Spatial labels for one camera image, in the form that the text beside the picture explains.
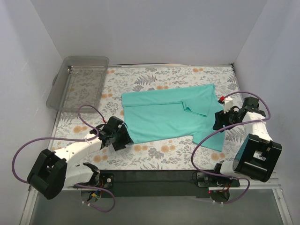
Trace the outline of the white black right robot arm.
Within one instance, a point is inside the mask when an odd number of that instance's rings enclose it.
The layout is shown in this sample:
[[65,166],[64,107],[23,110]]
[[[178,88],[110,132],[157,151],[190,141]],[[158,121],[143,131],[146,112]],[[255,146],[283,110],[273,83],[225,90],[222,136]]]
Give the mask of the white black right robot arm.
[[223,186],[229,176],[246,177],[267,182],[275,168],[282,146],[269,136],[265,122],[265,112],[259,109],[259,99],[247,97],[241,108],[233,105],[230,97],[221,97],[224,109],[215,113],[214,130],[229,125],[247,122],[247,136],[234,160],[217,163],[212,174],[213,183]]

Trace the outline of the clear plastic bin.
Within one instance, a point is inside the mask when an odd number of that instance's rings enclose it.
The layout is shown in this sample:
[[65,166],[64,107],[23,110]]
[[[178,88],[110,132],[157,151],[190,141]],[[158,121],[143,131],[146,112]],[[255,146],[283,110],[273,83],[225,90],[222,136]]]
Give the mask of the clear plastic bin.
[[58,112],[83,113],[98,108],[109,59],[105,56],[68,56],[55,76],[46,106]]

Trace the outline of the teal t shirt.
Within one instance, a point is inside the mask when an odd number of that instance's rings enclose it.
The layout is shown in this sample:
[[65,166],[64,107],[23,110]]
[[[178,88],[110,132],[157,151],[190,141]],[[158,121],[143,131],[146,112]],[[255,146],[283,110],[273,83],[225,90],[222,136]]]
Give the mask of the teal t shirt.
[[191,135],[198,144],[214,132],[215,113],[223,109],[213,84],[123,93],[121,98],[134,143]]

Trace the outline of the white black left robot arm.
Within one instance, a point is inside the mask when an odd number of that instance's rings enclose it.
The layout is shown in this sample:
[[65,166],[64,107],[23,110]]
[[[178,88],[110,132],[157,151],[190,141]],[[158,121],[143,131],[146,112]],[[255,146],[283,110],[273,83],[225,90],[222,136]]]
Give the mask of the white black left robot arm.
[[122,150],[132,143],[126,123],[112,116],[106,124],[92,129],[79,142],[56,151],[41,151],[27,182],[48,200],[56,197],[63,188],[76,184],[96,187],[100,182],[100,170],[92,163],[80,164],[79,161],[105,147]]

